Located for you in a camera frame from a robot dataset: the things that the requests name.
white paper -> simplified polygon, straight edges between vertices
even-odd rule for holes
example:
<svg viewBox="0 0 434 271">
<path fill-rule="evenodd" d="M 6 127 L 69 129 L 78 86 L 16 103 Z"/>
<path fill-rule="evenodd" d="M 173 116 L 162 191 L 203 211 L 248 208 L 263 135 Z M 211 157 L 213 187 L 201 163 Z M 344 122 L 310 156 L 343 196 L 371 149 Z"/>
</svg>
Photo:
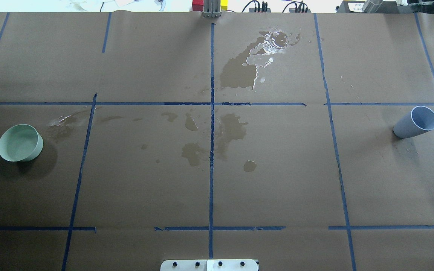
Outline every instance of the white paper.
<svg viewBox="0 0 434 271">
<path fill-rule="evenodd" d="M 348 3 L 349 11 L 363 13 L 363 3 Z"/>
</svg>

water spill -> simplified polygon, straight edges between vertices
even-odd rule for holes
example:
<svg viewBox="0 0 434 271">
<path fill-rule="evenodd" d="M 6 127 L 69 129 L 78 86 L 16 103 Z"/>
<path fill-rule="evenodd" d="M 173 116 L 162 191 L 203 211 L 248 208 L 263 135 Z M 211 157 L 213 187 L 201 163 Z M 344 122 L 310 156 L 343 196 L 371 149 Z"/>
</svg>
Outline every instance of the water spill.
<svg viewBox="0 0 434 271">
<path fill-rule="evenodd" d="M 177 114 L 170 113 L 170 112 L 165 112 L 165 113 L 162 113 L 160 115 L 162 115 L 162 116 L 168 116 L 167 120 L 169 122 L 174 122 L 174 120 L 177 118 Z"/>
<path fill-rule="evenodd" d="M 292 34 L 287 35 L 279 29 L 259 33 L 261 37 L 224 65 L 220 75 L 223 88 L 252 87 L 254 89 L 256 82 L 260 82 L 259 70 L 274 62 L 274 58 L 270 55 L 285 53 L 286 48 L 297 44 L 300 38 L 299 34 L 293 37 Z"/>
<path fill-rule="evenodd" d="M 110 116 L 110 117 L 105 117 L 105 118 L 101 118 L 98 120 L 98 123 L 104 123 L 104 122 L 109 122 L 110 120 L 117 120 L 117 119 L 122 119 L 122 116 Z"/>
<path fill-rule="evenodd" d="M 196 132 L 199 128 L 197 127 L 195 120 L 190 115 L 190 113 L 186 113 L 186 117 L 187 119 L 185 120 L 185 128 L 193 132 Z"/>
<path fill-rule="evenodd" d="M 220 125 L 215 136 L 215 153 L 217 158 L 227 159 L 227 148 L 232 140 L 243 139 L 247 133 L 244 125 L 235 114 L 227 114 L 220 118 Z"/>
<path fill-rule="evenodd" d="M 75 127 L 88 125 L 90 110 L 90 107 L 85 106 L 75 113 L 51 120 L 46 131 L 42 132 L 43 137 L 52 139 L 56 143 L 64 141 L 71 136 Z"/>
<path fill-rule="evenodd" d="M 246 172 L 253 172 L 256 167 L 257 167 L 257 165 L 255 164 L 254 161 L 248 160 L 244 164 L 244 171 L 246 171 Z"/>
<path fill-rule="evenodd" d="M 191 166 L 200 165 L 200 160 L 202 160 L 202 156 L 205 156 L 207 151 L 197 143 L 187 143 L 182 148 L 182 157 L 187 158 L 188 163 Z"/>
</svg>

mint green bowl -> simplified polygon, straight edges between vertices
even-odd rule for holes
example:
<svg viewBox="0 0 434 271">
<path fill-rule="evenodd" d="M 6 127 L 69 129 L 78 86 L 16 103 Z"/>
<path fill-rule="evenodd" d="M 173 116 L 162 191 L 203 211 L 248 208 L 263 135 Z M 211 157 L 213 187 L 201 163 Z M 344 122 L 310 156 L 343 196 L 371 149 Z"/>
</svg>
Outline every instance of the mint green bowl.
<svg viewBox="0 0 434 271">
<path fill-rule="evenodd" d="M 31 125 L 9 128 L 0 139 L 0 155 L 10 162 L 31 161 L 43 149 L 43 138 Z"/>
</svg>

metal bracket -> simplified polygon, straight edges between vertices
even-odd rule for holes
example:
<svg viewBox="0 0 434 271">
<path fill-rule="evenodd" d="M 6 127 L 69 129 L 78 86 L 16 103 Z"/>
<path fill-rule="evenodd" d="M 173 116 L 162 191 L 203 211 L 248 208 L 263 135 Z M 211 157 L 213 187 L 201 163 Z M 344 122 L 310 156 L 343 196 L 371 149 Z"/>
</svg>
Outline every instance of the metal bracket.
<svg viewBox="0 0 434 271">
<path fill-rule="evenodd" d="M 258 271 L 259 264 L 253 259 L 221 260 L 166 260 L 160 271 Z"/>
<path fill-rule="evenodd" d="M 202 17 L 218 18 L 221 15 L 220 0 L 203 0 Z"/>
</svg>

cup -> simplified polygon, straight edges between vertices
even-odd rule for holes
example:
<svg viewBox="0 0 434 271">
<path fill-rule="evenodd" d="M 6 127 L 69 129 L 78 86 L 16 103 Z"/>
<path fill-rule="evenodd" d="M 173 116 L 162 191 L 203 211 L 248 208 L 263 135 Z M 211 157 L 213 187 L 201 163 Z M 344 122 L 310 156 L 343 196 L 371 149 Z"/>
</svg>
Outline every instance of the cup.
<svg viewBox="0 0 434 271">
<path fill-rule="evenodd" d="M 31 161 L 43 149 L 43 138 L 31 125 L 9 128 L 0 139 L 0 155 L 10 162 Z"/>
<path fill-rule="evenodd" d="M 425 106 L 417 106 L 406 114 L 393 127 L 400 139 L 415 137 L 434 129 L 434 112 Z"/>
</svg>

